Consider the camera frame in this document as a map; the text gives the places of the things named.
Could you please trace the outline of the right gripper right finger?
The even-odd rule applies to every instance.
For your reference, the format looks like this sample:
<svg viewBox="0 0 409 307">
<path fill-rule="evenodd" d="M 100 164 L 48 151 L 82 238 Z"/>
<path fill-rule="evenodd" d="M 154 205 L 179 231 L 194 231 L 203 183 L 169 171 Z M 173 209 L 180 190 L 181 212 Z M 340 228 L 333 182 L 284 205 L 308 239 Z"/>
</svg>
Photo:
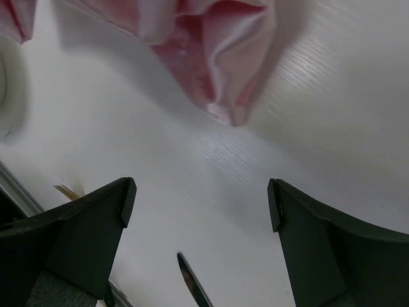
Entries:
<svg viewBox="0 0 409 307">
<path fill-rule="evenodd" d="M 408 306 L 408 235 L 315 200 L 283 180 L 268 183 L 297 306 Z"/>
</svg>

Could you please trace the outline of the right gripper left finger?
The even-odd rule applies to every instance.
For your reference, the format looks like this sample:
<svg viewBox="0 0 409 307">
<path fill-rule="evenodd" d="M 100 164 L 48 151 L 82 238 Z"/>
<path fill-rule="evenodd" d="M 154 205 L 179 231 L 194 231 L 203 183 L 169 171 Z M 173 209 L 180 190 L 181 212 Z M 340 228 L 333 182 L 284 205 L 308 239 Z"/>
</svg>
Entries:
<svg viewBox="0 0 409 307">
<path fill-rule="evenodd" d="M 119 178 L 92 193 L 1 226 L 1 306 L 96 306 L 137 187 Z"/>
</svg>

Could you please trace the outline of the gold fork black handle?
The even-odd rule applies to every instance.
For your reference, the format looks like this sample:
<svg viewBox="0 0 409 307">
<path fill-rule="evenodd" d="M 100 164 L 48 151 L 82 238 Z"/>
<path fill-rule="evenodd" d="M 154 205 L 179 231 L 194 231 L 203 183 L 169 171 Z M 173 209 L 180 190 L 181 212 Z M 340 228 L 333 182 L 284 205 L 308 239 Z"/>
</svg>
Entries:
<svg viewBox="0 0 409 307">
<path fill-rule="evenodd" d="M 79 193 L 69 189 L 65 185 L 54 185 L 54 188 L 61 192 L 63 195 L 65 195 L 70 201 L 75 201 L 78 200 L 79 198 L 82 198 L 85 193 L 83 191 L 80 191 Z"/>
</svg>

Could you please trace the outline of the silver table knife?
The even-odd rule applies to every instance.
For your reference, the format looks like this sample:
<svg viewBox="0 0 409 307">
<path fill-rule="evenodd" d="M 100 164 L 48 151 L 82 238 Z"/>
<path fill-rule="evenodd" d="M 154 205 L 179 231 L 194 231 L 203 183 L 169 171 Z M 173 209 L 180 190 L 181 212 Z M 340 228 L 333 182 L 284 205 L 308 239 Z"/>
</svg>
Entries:
<svg viewBox="0 0 409 307">
<path fill-rule="evenodd" d="M 199 307 L 213 307 L 213 304 L 196 278 L 196 275 L 182 252 L 177 253 L 177 260 L 183 280 L 197 305 Z"/>
</svg>

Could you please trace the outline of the white ceramic bowl plate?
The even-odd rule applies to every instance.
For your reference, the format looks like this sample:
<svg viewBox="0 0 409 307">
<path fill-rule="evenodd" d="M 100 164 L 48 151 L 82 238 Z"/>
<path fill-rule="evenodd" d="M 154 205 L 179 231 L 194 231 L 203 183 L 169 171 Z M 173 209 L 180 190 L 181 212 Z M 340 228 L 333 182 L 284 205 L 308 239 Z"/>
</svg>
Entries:
<svg viewBox="0 0 409 307">
<path fill-rule="evenodd" d="M 3 105 L 6 100 L 7 92 L 7 73 L 4 56 L 0 56 L 0 104 Z"/>
</svg>

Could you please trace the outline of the pink satin placemat cloth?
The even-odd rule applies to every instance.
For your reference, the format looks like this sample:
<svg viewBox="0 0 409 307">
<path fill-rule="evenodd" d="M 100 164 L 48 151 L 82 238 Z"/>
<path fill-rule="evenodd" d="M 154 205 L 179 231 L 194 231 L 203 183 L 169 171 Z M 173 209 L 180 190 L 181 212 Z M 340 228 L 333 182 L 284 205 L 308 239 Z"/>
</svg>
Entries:
<svg viewBox="0 0 409 307">
<path fill-rule="evenodd" d="M 247 122 L 277 29 L 275 1 L 53 1 L 62 44 L 119 32 L 147 45 L 193 104 Z"/>
</svg>

